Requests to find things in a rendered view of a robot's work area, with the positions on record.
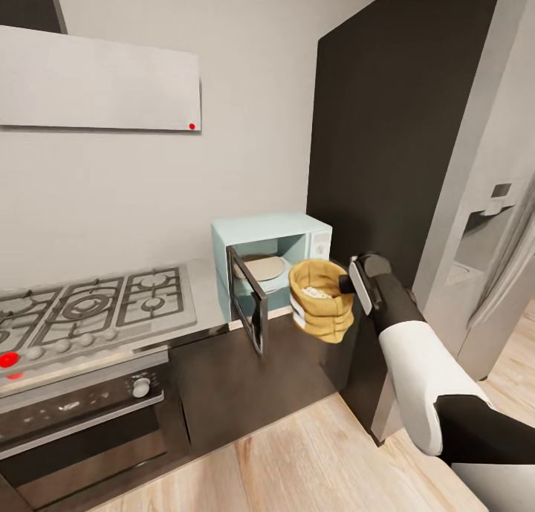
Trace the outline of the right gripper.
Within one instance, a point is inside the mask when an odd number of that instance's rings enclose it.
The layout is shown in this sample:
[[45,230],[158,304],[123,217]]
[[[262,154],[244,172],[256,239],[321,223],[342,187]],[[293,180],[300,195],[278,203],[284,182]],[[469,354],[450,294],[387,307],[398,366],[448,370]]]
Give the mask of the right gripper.
[[346,275],[339,275],[338,279],[341,294],[354,294],[357,292],[348,272]]

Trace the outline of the popcorn bag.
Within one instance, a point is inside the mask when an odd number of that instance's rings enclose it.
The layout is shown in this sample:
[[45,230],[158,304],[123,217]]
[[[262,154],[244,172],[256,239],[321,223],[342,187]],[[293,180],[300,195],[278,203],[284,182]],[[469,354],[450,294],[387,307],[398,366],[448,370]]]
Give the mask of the popcorn bag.
[[[341,294],[341,274],[347,271],[336,262],[315,258],[298,262],[288,273],[295,324],[305,333],[333,344],[341,342],[354,321],[354,294]],[[323,296],[308,294],[309,288]]]

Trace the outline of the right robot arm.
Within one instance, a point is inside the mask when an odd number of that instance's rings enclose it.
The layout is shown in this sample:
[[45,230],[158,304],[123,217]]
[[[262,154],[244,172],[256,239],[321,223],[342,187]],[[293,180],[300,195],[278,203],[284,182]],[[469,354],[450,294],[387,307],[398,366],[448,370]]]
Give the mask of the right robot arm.
[[389,260],[362,254],[339,275],[374,321],[412,443],[437,456],[489,512],[535,512],[535,428],[497,412],[417,309]]

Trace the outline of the microwave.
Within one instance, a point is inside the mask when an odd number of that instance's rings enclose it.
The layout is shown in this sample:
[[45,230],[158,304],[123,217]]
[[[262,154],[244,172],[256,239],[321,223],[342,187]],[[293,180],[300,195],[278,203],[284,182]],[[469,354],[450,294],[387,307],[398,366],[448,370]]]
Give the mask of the microwave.
[[214,260],[261,364],[268,362],[268,296],[309,258],[330,260],[332,226],[303,212],[211,222]]

